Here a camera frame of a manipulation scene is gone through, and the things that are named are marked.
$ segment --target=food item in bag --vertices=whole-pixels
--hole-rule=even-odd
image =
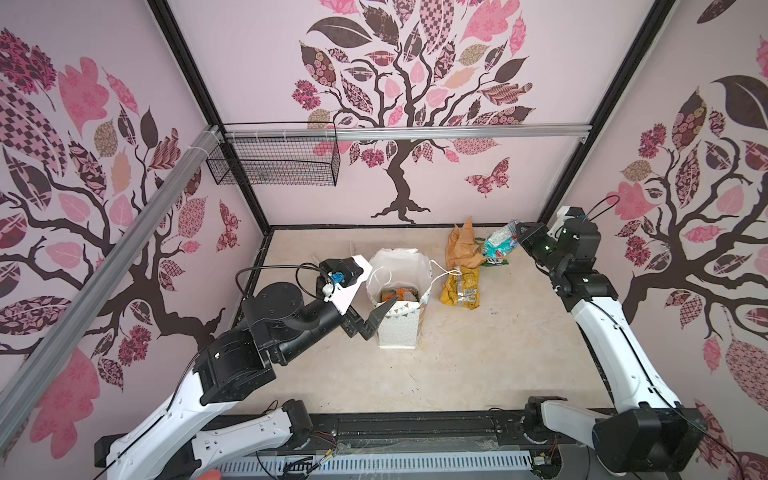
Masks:
[[[461,275],[448,275],[442,286],[440,301],[445,305],[474,310],[480,306],[480,269],[460,266]]]

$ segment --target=pink wall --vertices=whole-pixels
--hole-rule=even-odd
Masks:
[[[0,18],[4,386],[204,120],[143,2],[6,2]],[[233,274],[259,244],[238,189],[204,166],[2,453],[0,475],[92,477],[94,442],[135,427],[229,327]]]
[[[621,196],[597,220],[597,268],[667,384],[765,478],[768,4],[709,4],[681,2],[564,203]],[[735,465],[705,442],[684,478]]]
[[[588,123],[651,4],[606,0],[172,3],[225,121],[312,117],[342,124],[349,118],[349,127],[420,125],[417,114],[422,108],[423,124],[428,126],[447,124],[453,117],[459,121],[462,115],[461,124],[473,124],[475,115],[508,108],[517,110],[507,116],[527,124]],[[332,25],[320,22],[313,28],[323,19],[330,19],[327,22]],[[350,30],[335,24],[352,25],[362,33],[343,33]],[[408,47],[414,41],[408,39],[414,32],[426,46],[424,62],[405,55],[393,61],[398,44],[411,51]],[[496,48],[501,48],[502,56],[481,79],[485,59]],[[378,52],[378,64],[367,56],[373,52]],[[519,72],[512,78],[504,76],[505,65],[515,61],[521,62]],[[307,71],[307,62],[317,79]],[[442,78],[435,74],[429,81],[436,65],[449,66],[442,69]],[[323,74],[317,75],[315,68],[333,71],[321,81]],[[358,69],[357,78],[350,68]],[[480,80],[488,83],[479,87]],[[506,94],[482,93],[501,85]],[[435,97],[419,98],[428,86]],[[411,93],[410,100],[406,91]],[[475,101],[478,111],[472,113]],[[405,113],[396,121],[392,115],[396,118],[400,108]],[[358,146],[361,156],[371,150],[368,162],[365,158],[354,161],[356,156],[350,152],[358,147],[346,144],[341,146],[335,188],[260,185],[255,191],[273,224],[451,223],[469,215],[476,222],[531,219],[539,214],[575,141],[572,137],[507,138],[474,150],[448,140],[436,141],[434,147],[399,142],[399,155],[392,158],[385,155],[388,142],[380,141]],[[425,147],[432,153],[431,160],[413,156],[413,151]],[[374,160],[377,151],[381,162]],[[491,176],[505,158],[508,181],[504,175]],[[473,186],[467,179],[480,185]],[[482,190],[493,190],[478,192],[477,186],[483,185]],[[333,204],[328,204],[331,197]]]

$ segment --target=metal frame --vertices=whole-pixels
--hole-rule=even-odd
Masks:
[[[157,230],[187,182],[221,140],[218,128],[208,126],[184,152],[177,166],[126,230],[104,263],[74,297],[64,316],[48,331],[0,394],[0,450],[29,417],[45,390],[69,360],[114,289],[125,277],[141,248]]]

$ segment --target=black frame edge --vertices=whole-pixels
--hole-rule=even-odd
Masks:
[[[645,57],[648,49],[654,43],[654,40],[656,39],[661,26],[664,24],[664,21],[667,19],[675,1],[676,0],[656,0],[653,6],[651,6],[645,21],[632,42],[629,52],[621,62],[621,66],[616,72],[611,85],[605,92],[605,96],[603,96],[603,99],[598,106],[598,110],[595,112],[592,121],[590,122],[592,130],[590,131],[587,140],[584,143],[579,144],[578,147],[576,147],[576,151],[571,155],[571,159],[568,161],[557,185],[555,185],[554,190],[549,195],[547,203],[538,217],[539,222],[549,222],[549,219],[557,211],[566,191],[568,191],[568,188],[571,186],[571,182],[576,178],[576,174],[581,168],[581,165],[589,155],[600,132],[603,130],[608,118],[616,107],[616,103],[619,102],[619,99],[627,89],[627,85],[632,79],[634,72]]]
[[[187,42],[184,40],[179,24],[176,22],[174,13],[171,11],[167,0],[147,0],[147,4],[155,17],[157,26],[160,27],[160,30],[163,32],[163,36],[176,58],[181,73],[187,80],[190,90],[192,90],[192,95],[194,96],[195,101],[197,101],[197,105],[200,107],[200,111],[203,113],[205,121],[211,125],[219,127],[219,132],[222,135],[226,134],[227,129],[219,116],[216,105],[214,105],[214,100],[210,96],[208,87],[206,87],[205,81],[200,75],[200,70],[198,70],[197,64],[195,64],[195,61],[192,58],[192,53],[187,46]],[[233,174],[236,176],[239,174],[242,178],[245,178],[243,166],[240,165],[240,162],[237,160],[237,153],[229,142],[226,141],[226,138],[222,143],[222,148],[225,155],[233,159],[230,162],[230,168],[232,168]],[[266,219],[264,210],[262,210],[261,205],[259,204],[256,192],[253,191],[253,188],[249,184],[239,183],[239,185],[240,191],[243,192],[243,197],[250,208],[253,218],[256,219],[256,222],[261,229],[261,233],[266,236],[270,231],[270,223]]]

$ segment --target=black wire basket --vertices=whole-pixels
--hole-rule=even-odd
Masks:
[[[339,178],[336,125],[323,121],[257,122],[300,124],[306,130],[235,132],[210,153],[208,168],[219,185],[332,185]]]

